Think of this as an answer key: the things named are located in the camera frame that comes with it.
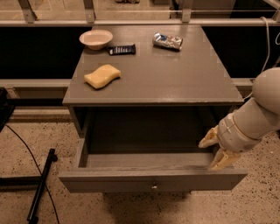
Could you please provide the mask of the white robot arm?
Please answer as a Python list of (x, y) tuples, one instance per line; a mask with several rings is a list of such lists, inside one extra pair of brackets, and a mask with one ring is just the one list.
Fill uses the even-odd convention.
[(280, 130), (280, 68), (259, 74), (250, 99), (211, 128), (199, 142), (200, 148), (218, 144), (211, 170), (221, 170), (252, 150), (264, 136)]

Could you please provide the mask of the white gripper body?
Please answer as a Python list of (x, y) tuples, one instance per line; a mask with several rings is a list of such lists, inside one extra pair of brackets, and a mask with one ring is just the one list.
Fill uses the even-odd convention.
[(220, 120), (217, 136), (220, 147), (234, 153), (250, 151), (261, 142), (260, 139), (253, 139), (244, 135), (235, 125), (232, 113)]

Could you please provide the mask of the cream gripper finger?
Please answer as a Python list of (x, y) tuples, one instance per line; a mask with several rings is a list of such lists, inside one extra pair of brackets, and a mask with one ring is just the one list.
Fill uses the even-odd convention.
[(240, 157), (240, 153), (232, 152), (231, 150), (218, 149), (210, 164), (210, 169), (214, 171), (222, 170), (236, 162)]
[(211, 145), (217, 144), (219, 142), (218, 136), (218, 127), (215, 126), (211, 128), (206, 135), (203, 137), (202, 140), (199, 141), (200, 148), (207, 148)]

